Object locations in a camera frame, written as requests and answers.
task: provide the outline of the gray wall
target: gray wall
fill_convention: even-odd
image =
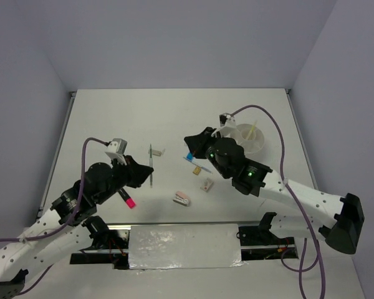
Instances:
[[[292,89],[319,186],[361,197],[366,215],[354,256],[374,298],[374,0],[338,0]]]
[[[67,88],[291,87],[335,0],[17,0]]]
[[[29,33],[15,2],[0,1],[0,237],[36,215],[69,98]]]

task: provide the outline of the pink marker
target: pink marker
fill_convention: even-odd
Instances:
[[[133,201],[133,199],[130,197],[130,195],[122,188],[118,191],[119,195],[122,197],[123,201],[126,202],[127,206],[130,209],[133,209],[136,206],[136,203]]]

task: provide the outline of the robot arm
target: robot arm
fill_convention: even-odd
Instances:
[[[95,163],[84,173],[82,197],[74,217],[71,216],[78,206],[80,180],[64,191],[51,208],[18,237],[19,242],[0,249],[0,298],[18,295],[26,280],[64,255],[90,247],[94,242],[96,247],[101,242],[108,244],[108,238],[113,237],[101,218],[91,217],[96,213],[97,205],[124,186],[140,187],[153,168],[137,164],[131,156],[124,156],[127,145],[124,140],[114,139],[106,145],[105,152],[111,158],[112,167]],[[65,223],[68,226],[59,231]]]
[[[339,252],[354,254],[364,222],[360,199],[349,193],[340,197],[292,180],[283,181],[279,173],[246,158],[241,146],[232,138],[224,137],[234,123],[224,115],[221,115],[221,123],[222,118],[224,125],[220,129],[207,127],[198,135],[185,137],[190,153],[195,158],[208,159],[223,178],[231,178],[233,187],[239,192],[272,199],[298,209],[285,186],[288,183],[312,219],[319,239]],[[275,212],[264,215],[259,229],[278,238],[310,237],[302,217],[280,217]]]

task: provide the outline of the yellow object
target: yellow object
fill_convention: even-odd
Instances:
[[[196,175],[199,175],[200,172],[201,172],[201,168],[199,166],[195,167],[195,169],[193,170],[193,174],[196,174]]]
[[[251,130],[249,131],[248,135],[247,135],[247,140],[249,139],[249,137],[251,136],[252,132],[255,130],[255,127],[256,127],[256,123],[257,123],[257,120],[254,122],[254,124],[252,125],[252,128]]]

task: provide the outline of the small box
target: small box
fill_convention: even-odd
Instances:
[[[158,151],[157,149],[153,149],[153,150],[152,150],[152,155],[153,155],[153,156],[160,157],[160,156],[162,156],[164,153],[165,153],[165,149],[163,149],[162,151]]]
[[[206,178],[205,182],[202,183],[201,190],[208,192],[212,185],[213,181],[209,178]]]
[[[195,167],[195,169],[193,170],[193,174],[196,174],[196,175],[199,175],[200,172],[201,172],[201,168],[199,166]]]

